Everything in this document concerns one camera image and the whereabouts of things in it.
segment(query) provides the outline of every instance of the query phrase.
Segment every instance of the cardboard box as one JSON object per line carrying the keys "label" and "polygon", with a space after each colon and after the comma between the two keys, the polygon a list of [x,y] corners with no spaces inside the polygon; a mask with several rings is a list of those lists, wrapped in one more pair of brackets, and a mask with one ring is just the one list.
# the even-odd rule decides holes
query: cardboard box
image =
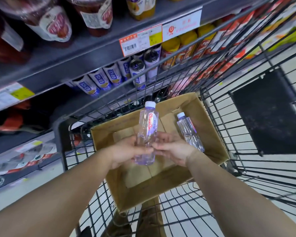
{"label": "cardboard box", "polygon": [[[184,111],[189,116],[205,147],[205,154],[215,163],[225,162],[229,156],[196,93],[188,93],[160,102],[158,130],[180,133],[176,114]],[[140,110],[121,116],[91,129],[96,150],[105,148],[120,139],[136,134]],[[151,166],[125,163],[109,171],[106,181],[120,212],[152,199],[192,179],[186,167],[156,156]]]}

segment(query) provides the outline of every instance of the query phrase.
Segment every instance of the shopping cart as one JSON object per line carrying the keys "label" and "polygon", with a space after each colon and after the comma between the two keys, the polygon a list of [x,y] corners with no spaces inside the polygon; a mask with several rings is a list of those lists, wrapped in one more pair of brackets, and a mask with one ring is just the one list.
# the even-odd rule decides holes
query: shopping cart
{"label": "shopping cart", "polygon": [[[221,167],[270,199],[296,222],[296,27],[269,42],[296,21],[296,0],[286,0],[276,7],[279,1],[264,0],[250,7],[146,69],[140,75],[155,67],[159,72],[156,81],[146,83],[145,89],[137,90],[132,85],[136,76],[57,120],[54,131],[64,171],[95,152],[91,127],[141,109],[144,100],[158,102],[197,92],[230,156]],[[231,27],[237,20],[244,21],[254,10],[258,10],[258,15],[241,29],[222,36],[220,44],[207,45],[213,48],[223,42],[224,49],[206,55],[205,48],[200,58],[193,58],[195,53],[165,71],[160,69],[165,61],[174,63],[177,54],[221,28]],[[252,52],[254,57],[247,59]],[[77,133],[83,136],[83,147],[74,147]],[[101,236],[115,210],[104,180],[77,224],[76,234]],[[136,206],[120,214],[128,218],[133,235],[140,210],[141,206]],[[157,210],[167,236],[223,236],[195,182],[160,195]]]}

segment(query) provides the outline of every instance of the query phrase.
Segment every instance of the hand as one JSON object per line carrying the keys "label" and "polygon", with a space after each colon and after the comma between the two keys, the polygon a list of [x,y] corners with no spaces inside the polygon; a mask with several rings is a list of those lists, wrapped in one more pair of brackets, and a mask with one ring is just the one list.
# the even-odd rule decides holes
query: hand
{"label": "hand", "polygon": [[112,162],[111,169],[116,169],[122,163],[126,162],[131,158],[134,158],[136,155],[144,155],[144,154],[147,155],[153,152],[152,147],[147,148],[147,147],[135,146],[135,143],[136,143],[136,136],[132,135],[106,148]]}
{"label": "hand", "polygon": [[197,150],[182,140],[178,135],[158,131],[157,138],[158,141],[152,144],[157,150],[155,151],[156,155],[163,155],[166,158],[170,158],[180,166],[186,166],[187,159]]}

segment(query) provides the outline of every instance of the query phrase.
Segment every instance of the price tag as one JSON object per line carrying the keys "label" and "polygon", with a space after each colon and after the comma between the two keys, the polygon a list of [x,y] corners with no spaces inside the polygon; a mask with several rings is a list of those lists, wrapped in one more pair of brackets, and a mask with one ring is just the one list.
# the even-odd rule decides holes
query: price tag
{"label": "price tag", "polygon": [[162,25],[156,25],[120,39],[124,56],[135,54],[162,43]]}
{"label": "price tag", "polygon": [[162,24],[162,39],[167,41],[178,35],[184,34],[195,28],[198,28],[201,23],[202,7],[199,10],[182,16],[179,19],[169,23]]}
{"label": "price tag", "polygon": [[0,89],[0,111],[35,95],[19,83],[13,83]]}
{"label": "price tag", "polygon": [[31,141],[30,143],[25,144],[22,147],[17,148],[15,151],[19,152],[19,153],[23,153],[23,152],[28,151],[28,150],[30,150],[42,143],[43,143],[43,141],[34,140],[34,141]]}

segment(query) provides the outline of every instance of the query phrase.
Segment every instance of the black panel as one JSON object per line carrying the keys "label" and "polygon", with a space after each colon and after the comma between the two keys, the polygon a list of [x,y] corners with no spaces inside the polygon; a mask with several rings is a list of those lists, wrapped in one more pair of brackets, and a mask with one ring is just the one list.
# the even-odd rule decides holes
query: black panel
{"label": "black panel", "polygon": [[266,155],[296,154],[296,94],[283,71],[233,92],[233,101],[258,150]]}

